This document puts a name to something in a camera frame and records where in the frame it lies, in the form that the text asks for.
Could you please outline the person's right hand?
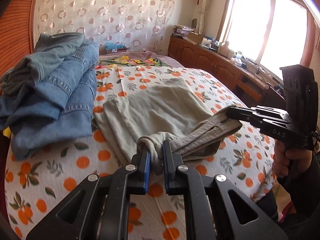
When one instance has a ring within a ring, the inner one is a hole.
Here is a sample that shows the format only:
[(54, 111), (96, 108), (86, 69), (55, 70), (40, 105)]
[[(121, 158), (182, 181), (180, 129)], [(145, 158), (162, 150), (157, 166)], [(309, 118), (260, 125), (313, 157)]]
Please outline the person's right hand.
[(277, 177), (297, 176), (305, 172), (312, 161), (312, 152), (306, 149), (286, 149), (285, 144), (276, 140), (272, 170)]

